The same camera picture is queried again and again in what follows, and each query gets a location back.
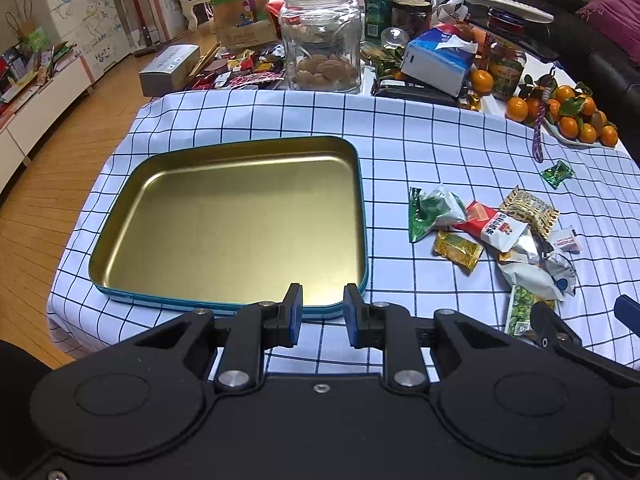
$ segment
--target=checkered tablecloth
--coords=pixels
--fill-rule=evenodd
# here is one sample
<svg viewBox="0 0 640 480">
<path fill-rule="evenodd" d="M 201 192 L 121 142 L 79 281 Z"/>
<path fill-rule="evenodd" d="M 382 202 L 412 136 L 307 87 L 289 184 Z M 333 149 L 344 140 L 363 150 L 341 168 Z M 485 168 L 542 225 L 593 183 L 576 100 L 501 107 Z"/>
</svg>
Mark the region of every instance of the checkered tablecloth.
<svg viewBox="0 0 640 480">
<path fill-rule="evenodd" d="M 624 153 L 576 151 L 543 136 L 545 161 L 530 155 L 532 130 L 500 117 L 456 108 L 331 93 L 199 91 L 167 95 L 141 108 L 130 133 L 105 163 L 56 273 L 47 314 L 55 343 L 73 356 L 115 344 L 178 316 L 162 305 L 123 303 L 88 277 L 92 248 L 127 176 L 155 153 L 273 137 L 337 135 L 360 156 L 366 202 L 370 280 L 367 301 L 399 303 L 415 316 L 453 308 L 504 328 L 510 291 L 485 251 L 474 272 L 433 253 L 434 235 L 408 241 L 409 186 L 442 182 L 466 202 L 496 207 L 514 186 L 561 212 L 583 245 L 572 256 L 579 285 L 561 317 L 593 351 L 634 365 L 640 340 L 613 316 L 620 294 L 639 297 L 640 170 Z M 553 190 L 539 172 L 559 159 L 576 176 Z M 432 379 L 433 364 L 425 351 Z M 269 371 L 305 373 L 381 370 L 382 354 L 350 348 L 341 319 L 308 322 L 292 349 L 265 358 Z"/>
</svg>

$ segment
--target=red snack wrapper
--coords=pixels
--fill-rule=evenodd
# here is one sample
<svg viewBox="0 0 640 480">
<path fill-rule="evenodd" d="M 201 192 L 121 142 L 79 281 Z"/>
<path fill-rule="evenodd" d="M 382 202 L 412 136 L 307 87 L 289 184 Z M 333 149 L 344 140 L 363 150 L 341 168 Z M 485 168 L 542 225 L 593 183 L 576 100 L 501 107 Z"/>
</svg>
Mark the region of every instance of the red snack wrapper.
<svg viewBox="0 0 640 480">
<path fill-rule="evenodd" d="M 480 238 L 501 253 L 509 251 L 527 227 L 524 222 L 476 200 L 466 206 L 466 216 L 468 220 L 465 223 L 455 224 L 454 227 Z"/>
</svg>

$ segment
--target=snack packet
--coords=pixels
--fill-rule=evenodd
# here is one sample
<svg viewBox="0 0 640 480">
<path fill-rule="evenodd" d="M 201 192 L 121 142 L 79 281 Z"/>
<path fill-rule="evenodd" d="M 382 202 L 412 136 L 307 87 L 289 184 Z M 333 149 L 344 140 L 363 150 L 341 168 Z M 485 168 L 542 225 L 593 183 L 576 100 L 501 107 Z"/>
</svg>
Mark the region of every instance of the snack packet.
<svg viewBox="0 0 640 480">
<path fill-rule="evenodd" d="M 498 249 L 501 253 L 509 251 L 527 225 L 473 200 L 466 206 L 467 221 L 456 224 L 456 229 L 466 231 L 483 242 Z"/>
<path fill-rule="evenodd" d="M 278 39 L 269 0 L 211 0 L 218 41 L 227 48 L 246 48 Z"/>
<path fill-rule="evenodd" d="M 531 233 L 531 227 L 524 229 L 510 251 L 498 255 L 498 261 L 501 264 L 540 264 L 540 248 Z"/>
<path fill-rule="evenodd" d="M 543 300 L 564 300 L 564 296 L 556 287 L 554 280 L 541 267 L 515 263 L 500 265 L 498 268 L 511 286 L 523 286 Z"/>
<path fill-rule="evenodd" d="M 409 190 L 409 241 L 417 242 L 436 226 L 466 221 L 462 201 L 441 184 L 428 195 L 418 187 Z"/>
<path fill-rule="evenodd" d="M 500 206 L 500 211 L 507 215 L 526 222 L 533 227 L 543 238 L 547 238 L 551 229 L 556 224 L 560 213 L 546 202 L 533 196 L 529 191 L 524 191 L 518 186 L 514 187 Z"/>
<path fill-rule="evenodd" d="M 478 263 L 484 247 L 455 233 L 438 231 L 433 250 L 471 272 Z"/>
<path fill-rule="evenodd" d="M 575 284 L 578 281 L 574 264 L 560 250 L 545 255 L 546 272 L 554 280 L 556 287 L 569 296 L 575 296 Z"/>
<path fill-rule="evenodd" d="M 553 189 L 558 189 L 562 181 L 574 176 L 575 172 L 564 160 L 558 160 L 551 168 L 541 171 L 540 175 Z"/>
<path fill-rule="evenodd" d="M 578 238 L 575 234 L 574 228 L 558 229 L 558 231 L 551 231 L 549 233 L 549 243 L 553 247 L 566 251 L 568 253 L 579 253 L 581 251 Z"/>
<path fill-rule="evenodd" d="M 535 338 L 536 335 L 533 330 L 531 330 L 531 307 L 539 301 L 547 304 L 551 309 L 556 308 L 556 304 L 553 301 L 545 301 L 532 292 L 529 292 L 523 286 L 514 285 L 511 288 L 511 297 L 504 331 L 516 337 L 525 336 L 527 338 Z"/>
</svg>

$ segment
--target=gift bag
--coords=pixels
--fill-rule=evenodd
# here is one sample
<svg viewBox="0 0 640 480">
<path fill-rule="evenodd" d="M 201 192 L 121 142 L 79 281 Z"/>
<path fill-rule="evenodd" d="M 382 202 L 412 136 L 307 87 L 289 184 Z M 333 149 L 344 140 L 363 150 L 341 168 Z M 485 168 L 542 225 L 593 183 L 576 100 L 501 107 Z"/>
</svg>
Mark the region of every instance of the gift bag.
<svg viewBox="0 0 640 480">
<path fill-rule="evenodd" d="M 211 0 L 218 41 L 227 48 L 246 48 L 277 40 L 268 3 L 269 0 Z"/>
</svg>

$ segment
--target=wrapped candy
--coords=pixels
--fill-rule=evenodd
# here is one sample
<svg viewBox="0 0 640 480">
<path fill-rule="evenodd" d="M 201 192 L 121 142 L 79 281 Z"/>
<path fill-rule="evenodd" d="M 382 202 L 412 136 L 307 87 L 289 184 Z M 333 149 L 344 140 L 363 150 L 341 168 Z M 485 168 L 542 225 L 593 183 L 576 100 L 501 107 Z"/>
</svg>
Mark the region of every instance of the wrapped candy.
<svg viewBox="0 0 640 480">
<path fill-rule="evenodd" d="M 509 285 L 520 285 L 543 300 L 563 301 L 554 280 L 546 270 L 529 264 L 505 264 L 498 266 Z"/>
<path fill-rule="evenodd" d="M 524 229 L 524 232 L 520 235 L 520 238 L 518 238 L 510 251 L 498 255 L 498 261 L 501 264 L 521 263 L 538 265 L 540 263 L 540 248 L 529 226 Z"/>
<path fill-rule="evenodd" d="M 454 227 L 480 238 L 501 253 L 509 251 L 527 227 L 525 223 L 476 200 L 466 207 L 466 216 L 468 220 L 465 223 Z"/>
<path fill-rule="evenodd" d="M 574 176 L 575 172 L 564 160 L 558 160 L 551 168 L 541 171 L 540 175 L 553 189 L 558 189 L 562 181 Z"/>
<path fill-rule="evenodd" d="M 532 195 L 529 191 L 514 187 L 500 206 L 500 211 L 516 220 L 526 222 L 543 238 L 547 238 L 560 213 L 553 206 Z"/>
<path fill-rule="evenodd" d="M 579 253 L 581 250 L 573 227 L 551 231 L 548 240 L 553 247 L 568 253 Z"/>
<path fill-rule="evenodd" d="M 455 233 L 439 231 L 433 250 L 471 272 L 478 263 L 484 247 Z"/>
<path fill-rule="evenodd" d="M 535 338 L 535 333 L 531 330 L 530 316 L 531 307 L 539 301 L 542 301 L 553 310 L 556 307 L 553 301 L 544 300 L 532 292 L 529 292 L 523 286 L 514 285 L 511 289 L 511 298 L 509 300 L 509 309 L 507 310 L 504 331 L 516 337 L 524 336 L 527 338 Z"/>
<path fill-rule="evenodd" d="M 463 203 L 440 185 L 428 195 L 418 187 L 409 190 L 409 241 L 417 242 L 434 227 L 466 221 Z"/>
</svg>

